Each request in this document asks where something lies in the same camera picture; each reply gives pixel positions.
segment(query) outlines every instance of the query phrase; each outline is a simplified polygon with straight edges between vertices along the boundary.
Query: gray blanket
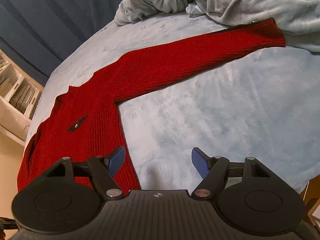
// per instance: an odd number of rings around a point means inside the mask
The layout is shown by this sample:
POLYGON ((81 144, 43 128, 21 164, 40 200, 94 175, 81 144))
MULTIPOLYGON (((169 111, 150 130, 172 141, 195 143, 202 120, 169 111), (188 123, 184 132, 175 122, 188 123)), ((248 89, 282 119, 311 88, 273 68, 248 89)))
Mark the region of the gray blanket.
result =
POLYGON ((159 11, 185 10, 193 17, 207 14, 230 26, 273 17, 288 45, 320 52, 320 0, 123 0, 115 23, 125 25, 159 11))

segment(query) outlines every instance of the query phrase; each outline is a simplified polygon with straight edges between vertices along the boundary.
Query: ribbed black surface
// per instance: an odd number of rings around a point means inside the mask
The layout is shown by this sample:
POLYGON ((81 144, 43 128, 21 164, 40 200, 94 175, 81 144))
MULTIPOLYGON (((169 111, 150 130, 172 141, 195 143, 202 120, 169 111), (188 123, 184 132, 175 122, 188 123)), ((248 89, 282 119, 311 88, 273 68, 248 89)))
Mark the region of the ribbed black surface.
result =
POLYGON ((122 200, 107 202, 98 217, 77 231, 47 236, 21 230, 12 238, 12 240, 22 239, 297 240, 300 238, 293 232, 270 237, 252 236, 240 232, 225 223, 209 202, 193 200, 185 190, 134 190, 122 200))

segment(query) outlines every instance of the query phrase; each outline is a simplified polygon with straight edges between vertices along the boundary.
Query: light blue blanket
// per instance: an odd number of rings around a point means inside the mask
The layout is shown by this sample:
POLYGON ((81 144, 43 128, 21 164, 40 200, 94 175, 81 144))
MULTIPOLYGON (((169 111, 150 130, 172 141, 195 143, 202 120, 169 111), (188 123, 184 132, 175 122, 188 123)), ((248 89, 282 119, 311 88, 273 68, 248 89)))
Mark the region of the light blue blanket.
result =
MULTIPOLYGON (((69 85, 80 86, 128 51, 223 28, 186 13, 122 27, 109 23, 54 70, 27 143, 69 85)), ((191 163, 193 147, 233 162, 257 157, 297 191, 320 173, 320 55, 304 49, 260 49, 119 110, 143 189, 192 191, 201 181, 191 163)))
POLYGON ((229 26, 273 17, 288 45, 320 52, 320 0, 124 0, 115 23, 135 23, 159 11, 206 14, 229 26))

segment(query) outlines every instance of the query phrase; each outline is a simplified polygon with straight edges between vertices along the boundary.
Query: knit fabric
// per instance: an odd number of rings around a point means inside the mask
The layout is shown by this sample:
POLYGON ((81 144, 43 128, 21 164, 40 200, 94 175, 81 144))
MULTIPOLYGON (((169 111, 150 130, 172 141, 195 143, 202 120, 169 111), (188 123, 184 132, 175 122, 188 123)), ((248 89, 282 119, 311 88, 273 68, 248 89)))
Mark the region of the knit fabric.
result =
MULTIPOLYGON (((40 124, 25 150, 18 190, 64 156, 82 162, 106 156, 119 145, 125 147, 126 159, 115 181, 126 193, 139 189, 117 104, 274 46, 284 47, 285 41, 274 20, 268 19, 124 54, 88 82, 70 86, 56 98, 50 117, 40 124)), ((76 181, 90 186, 87 178, 76 181)))

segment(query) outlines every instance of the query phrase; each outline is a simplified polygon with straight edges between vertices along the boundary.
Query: sweater logo patch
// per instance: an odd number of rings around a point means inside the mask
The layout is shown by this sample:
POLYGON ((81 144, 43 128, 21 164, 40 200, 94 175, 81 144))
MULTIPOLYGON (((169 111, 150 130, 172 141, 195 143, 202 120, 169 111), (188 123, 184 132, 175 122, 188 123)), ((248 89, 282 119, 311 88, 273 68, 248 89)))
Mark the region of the sweater logo patch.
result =
POLYGON ((80 120, 78 120, 78 122, 76 122, 73 126, 71 126, 68 129, 68 132, 74 132, 75 130, 77 130, 79 128, 79 126, 83 123, 83 121, 87 118, 88 116, 86 115, 85 117, 81 118, 80 120))

